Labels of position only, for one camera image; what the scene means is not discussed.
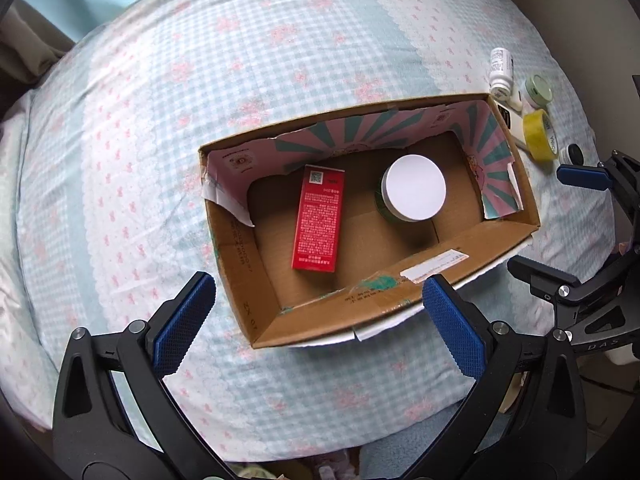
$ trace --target metal bolt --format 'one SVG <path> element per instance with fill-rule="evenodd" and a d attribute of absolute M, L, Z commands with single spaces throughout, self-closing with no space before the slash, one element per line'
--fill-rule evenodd
<path fill-rule="evenodd" d="M 491 328 L 494 329 L 495 333 L 500 335 L 505 335 L 509 332 L 509 325 L 501 321 L 496 321 L 494 324 L 492 324 Z"/>
<path fill-rule="evenodd" d="M 145 329 L 146 323 L 141 319 L 137 319 L 129 323 L 129 332 L 132 334 L 137 334 L 142 332 Z"/>
<path fill-rule="evenodd" d="M 82 339 L 84 337 L 84 334 L 86 334 L 86 329 L 79 326 L 71 333 L 71 337 L 73 339 Z"/>
<path fill-rule="evenodd" d="M 564 341 L 566 339 L 566 334 L 564 333 L 564 330 L 560 330 L 559 328 L 556 328 L 554 330 L 554 338 L 557 339 L 558 341 Z"/>

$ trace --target red box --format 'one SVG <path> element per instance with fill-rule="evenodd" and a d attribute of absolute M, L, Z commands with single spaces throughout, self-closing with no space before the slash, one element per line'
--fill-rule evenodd
<path fill-rule="evenodd" d="M 334 272 L 343 188 L 343 170 L 305 166 L 292 269 Z"/>

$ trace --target white wall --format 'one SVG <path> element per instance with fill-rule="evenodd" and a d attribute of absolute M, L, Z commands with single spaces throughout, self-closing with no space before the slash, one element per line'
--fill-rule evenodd
<path fill-rule="evenodd" d="M 539 30 L 596 133 L 600 158 L 617 149 L 640 160 L 640 19 L 628 0 L 513 0 Z M 630 226 L 616 212 L 619 240 Z"/>

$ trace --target yellow tape roll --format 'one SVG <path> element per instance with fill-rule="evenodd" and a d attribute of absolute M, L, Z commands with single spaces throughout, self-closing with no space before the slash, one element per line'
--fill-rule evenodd
<path fill-rule="evenodd" d="M 558 140 L 551 125 L 549 115 L 544 110 L 536 110 L 522 118 L 522 129 L 527 149 L 535 160 L 558 158 Z"/>

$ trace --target white pill bottle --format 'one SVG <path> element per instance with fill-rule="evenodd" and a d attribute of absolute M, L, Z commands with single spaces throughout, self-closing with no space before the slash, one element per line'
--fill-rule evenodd
<path fill-rule="evenodd" d="M 506 48 L 491 51 L 489 93 L 498 101 L 508 101 L 513 89 L 513 56 Z"/>

